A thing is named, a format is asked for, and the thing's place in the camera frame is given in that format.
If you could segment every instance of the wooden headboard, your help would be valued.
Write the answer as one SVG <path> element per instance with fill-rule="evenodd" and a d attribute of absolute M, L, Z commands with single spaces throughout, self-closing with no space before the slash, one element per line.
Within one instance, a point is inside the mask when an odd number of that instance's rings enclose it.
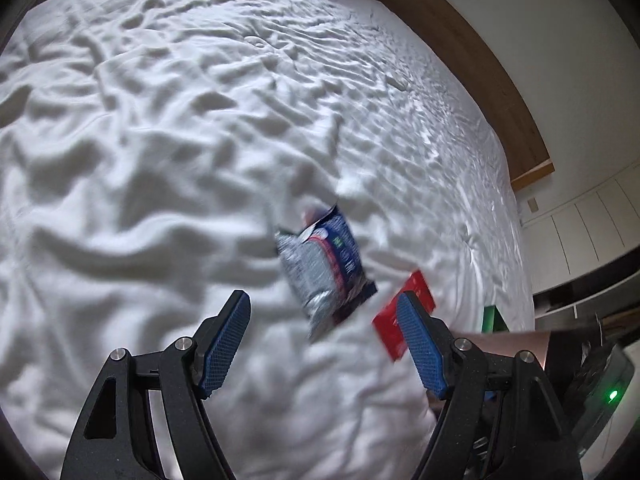
<path fill-rule="evenodd" d="M 518 89 L 475 30 L 446 0 L 378 0 L 403 20 L 447 65 L 495 130 L 518 191 L 554 165 Z"/>

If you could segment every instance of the silver and blue package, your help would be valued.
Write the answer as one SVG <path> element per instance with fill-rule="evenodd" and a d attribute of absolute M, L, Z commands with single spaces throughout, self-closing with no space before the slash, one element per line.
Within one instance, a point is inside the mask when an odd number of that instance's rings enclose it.
<path fill-rule="evenodd" d="M 338 206 L 300 234 L 276 233 L 287 278 L 310 320 L 309 337 L 340 324 L 378 290 Z"/>

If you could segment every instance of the bed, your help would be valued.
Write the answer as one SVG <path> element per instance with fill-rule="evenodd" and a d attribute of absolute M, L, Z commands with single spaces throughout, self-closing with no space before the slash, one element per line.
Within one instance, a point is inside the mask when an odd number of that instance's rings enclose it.
<path fill-rule="evenodd" d="M 410 478 L 434 416 L 371 321 L 415 268 L 452 330 L 490 304 L 534 327 L 500 142 L 373 0 L 48 0 L 0 57 L 0 128 L 0 406 L 51 478 L 109 352 L 235 288 L 252 321 L 207 412 L 239 479 Z M 335 202 L 379 292 L 309 344 L 273 233 Z"/>

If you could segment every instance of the blue gripper pad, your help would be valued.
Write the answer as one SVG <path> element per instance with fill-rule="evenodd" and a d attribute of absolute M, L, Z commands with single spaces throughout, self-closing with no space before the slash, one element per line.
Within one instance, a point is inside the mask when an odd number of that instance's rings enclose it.
<path fill-rule="evenodd" d="M 442 370 L 442 354 L 406 294 L 400 294 L 398 298 L 396 317 L 422 385 L 441 399 L 447 391 L 447 382 Z"/>
<path fill-rule="evenodd" d="M 251 301 L 243 293 L 204 355 L 204 372 L 198 383 L 203 399 L 207 399 L 225 381 L 250 318 Z"/>

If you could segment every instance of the red packet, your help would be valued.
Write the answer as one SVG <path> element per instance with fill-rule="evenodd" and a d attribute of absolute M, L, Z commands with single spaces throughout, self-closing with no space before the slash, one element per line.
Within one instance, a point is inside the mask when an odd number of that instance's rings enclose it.
<path fill-rule="evenodd" d="M 393 361 L 397 361 L 406 352 L 406 342 L 402 337 L 402 332 L 398 326 L 396 319 L 396 304 L 398 296 L 406 290 L 412 290 L 418 296 L 420 302 L 424 305 L 425 310 L 430 314 L 436 308 L 427 283 L 420 270 L 416 270 L 409 279 L 404 282 L 402 288 L 393 297 L 391 301 L 383 308 L 378 315 L 373 318 L 373 326 L 376 327 L 378 335 L 385 344 L 386 351 L 389 352 Z"/>

